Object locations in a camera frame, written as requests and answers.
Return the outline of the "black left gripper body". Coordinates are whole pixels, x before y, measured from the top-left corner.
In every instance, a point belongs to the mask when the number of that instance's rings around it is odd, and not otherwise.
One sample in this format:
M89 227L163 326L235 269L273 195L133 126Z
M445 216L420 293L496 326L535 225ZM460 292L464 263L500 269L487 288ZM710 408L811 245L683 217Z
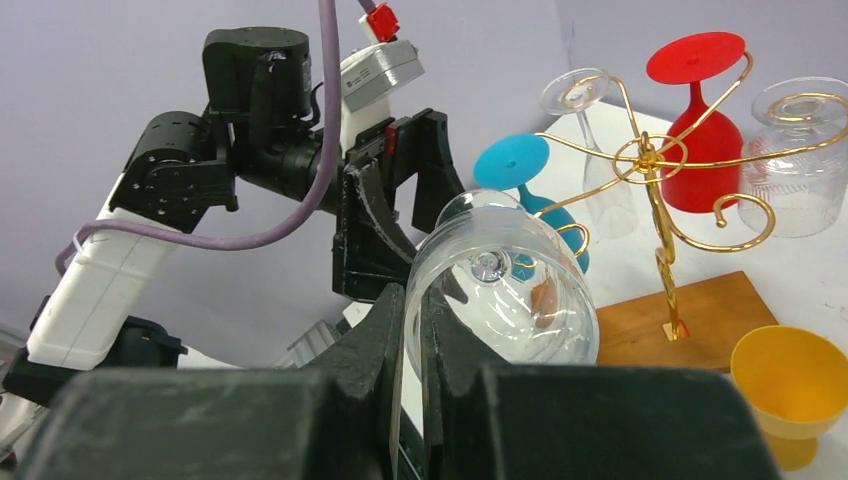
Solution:
M434 109L424 109L420 112L440 112ZM413 167L412 137L413 117L390 117L377 126L361 133L356 143L347 152L341 151L341 159L331 183L331 197L336 199L342 193L341 175L344 168L351 164L354 157L361 153L366 158L377 161L382 188L389 197L393 190L415 176Z

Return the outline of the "blue plastic goblet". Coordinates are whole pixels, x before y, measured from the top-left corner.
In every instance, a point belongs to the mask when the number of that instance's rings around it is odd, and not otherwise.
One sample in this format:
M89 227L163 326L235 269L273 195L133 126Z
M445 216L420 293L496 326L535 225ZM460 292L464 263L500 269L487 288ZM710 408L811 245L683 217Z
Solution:
M530 192L528 182L542 172L550 156L547 141L531 133L504 137L487 147L478 157L473 168L473 178L478 186L486 189L506 191L517 189L519 202L530 214L535 214L555 202ZM564 208L559 207L541 216L541 220L557 229L577 223ZM577 252L585 235L579 229L568 229L560 236ZM582 272L589 269L590 255L584 252L576 259Z

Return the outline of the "small clear wine glass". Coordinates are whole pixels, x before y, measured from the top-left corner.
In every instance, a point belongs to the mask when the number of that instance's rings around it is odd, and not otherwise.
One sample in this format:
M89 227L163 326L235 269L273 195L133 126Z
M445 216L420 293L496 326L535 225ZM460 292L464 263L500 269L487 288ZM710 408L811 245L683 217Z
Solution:
M418 245L406 286L405 348L422 372L425 296L511 363L597 362L600 324L573 250L505 192L449 200Z

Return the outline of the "gold spiral rack wooden base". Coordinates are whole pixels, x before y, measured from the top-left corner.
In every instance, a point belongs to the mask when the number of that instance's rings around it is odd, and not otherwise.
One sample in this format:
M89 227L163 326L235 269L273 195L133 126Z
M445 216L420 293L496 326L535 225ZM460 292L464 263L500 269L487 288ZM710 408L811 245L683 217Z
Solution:
M535 178L563 186L566 162L597 158L611 168L602 185L556 201L576 212L617 186L643 191L640 213L650 226L620 241L600 240L598 225L581 218L581 250L591 257L588 287L600 324L600 366L682 367L728 372L732 351L750 331L785 325L847 343L847 233L810 240L779 240L765 227L753 239L711 246L678 227L660 194L661 156L637 116L614 123L624 151L610 154L543 133L552 160Z

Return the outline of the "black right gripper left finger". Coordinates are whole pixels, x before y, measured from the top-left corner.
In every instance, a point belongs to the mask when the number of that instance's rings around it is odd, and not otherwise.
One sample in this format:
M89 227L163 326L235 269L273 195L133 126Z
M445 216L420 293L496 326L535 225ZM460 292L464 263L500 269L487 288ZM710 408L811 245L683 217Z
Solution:
M58 394L21 479L393 479L405 292L298 369L99 369Z

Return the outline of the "red plastic goblet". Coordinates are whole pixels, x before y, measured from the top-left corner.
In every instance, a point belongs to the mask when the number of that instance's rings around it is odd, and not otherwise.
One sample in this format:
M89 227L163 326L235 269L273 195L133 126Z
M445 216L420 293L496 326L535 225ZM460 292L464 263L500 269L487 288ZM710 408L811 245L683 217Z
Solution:
M657 83L688 85L690 101L672 123L670 136L690 127L708 109L701 82L717 76L736 64L745 52L745 40L729 32L705 32L683 37L659 49L648 60L647 75ZM686 163L699 164L733 160L740 156L743 138L736 125L719 111L713 112L694 129L683 143L688 149ZM680 170L660 183L666 203L688 213L708 213L714 201L739 187L740 167Z

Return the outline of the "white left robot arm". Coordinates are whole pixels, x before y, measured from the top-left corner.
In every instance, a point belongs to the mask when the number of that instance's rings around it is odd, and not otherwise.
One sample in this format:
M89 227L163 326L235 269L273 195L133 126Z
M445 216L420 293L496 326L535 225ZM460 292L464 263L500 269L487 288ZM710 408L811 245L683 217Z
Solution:
M173 244L120 231L118 221L190 233L210 208L237 209L237 180L298 201L316 181L330 111L318 104L308 37L279 27L215 30L202 64L205 111L148 123L100 212L107 228L73 242L57 288L2 374L4 407L47 406L83 371L174 368L187 354L163 327L132 315ZM391 115L390 95L423 73L411 42L389 35L340 71L340 145L319 209L336 218L334 291L371 303L406 282L415 254L397 223L396 189L416 179L412 224L429 232L461 184L443 113Z

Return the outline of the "patterned clear glass goblet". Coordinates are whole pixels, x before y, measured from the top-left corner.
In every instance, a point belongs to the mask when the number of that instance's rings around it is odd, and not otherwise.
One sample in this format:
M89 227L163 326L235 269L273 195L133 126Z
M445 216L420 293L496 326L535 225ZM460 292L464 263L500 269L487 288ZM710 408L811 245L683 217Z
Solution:
M745 157L815 146L847 127L847 83L801 77L776 83L754 99L751 113L763 128L743 148ZM789 156L745 163L740 188L769 204L772 235L818 234L838 219L847 191L847 140Z

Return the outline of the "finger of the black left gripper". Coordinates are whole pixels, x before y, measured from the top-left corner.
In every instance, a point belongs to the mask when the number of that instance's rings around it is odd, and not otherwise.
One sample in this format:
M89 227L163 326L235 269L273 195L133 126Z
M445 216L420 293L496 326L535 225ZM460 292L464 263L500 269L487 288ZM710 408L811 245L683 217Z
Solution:
M332 248L332 288L349 300L373 303L389 284L406 285L416 249L395 220L375 162L342 171Z
M442 112L416 114L412 147L417 174L412 226L430 233L445 205L465 191L451 155L447 115Z

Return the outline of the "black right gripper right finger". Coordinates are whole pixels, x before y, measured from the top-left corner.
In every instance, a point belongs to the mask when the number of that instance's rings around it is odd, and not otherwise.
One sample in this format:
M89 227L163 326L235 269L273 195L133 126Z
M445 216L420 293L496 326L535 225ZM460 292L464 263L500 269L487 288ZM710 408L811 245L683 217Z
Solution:
M429 479L776 479L741 394L708 370L511 364L422 300Z

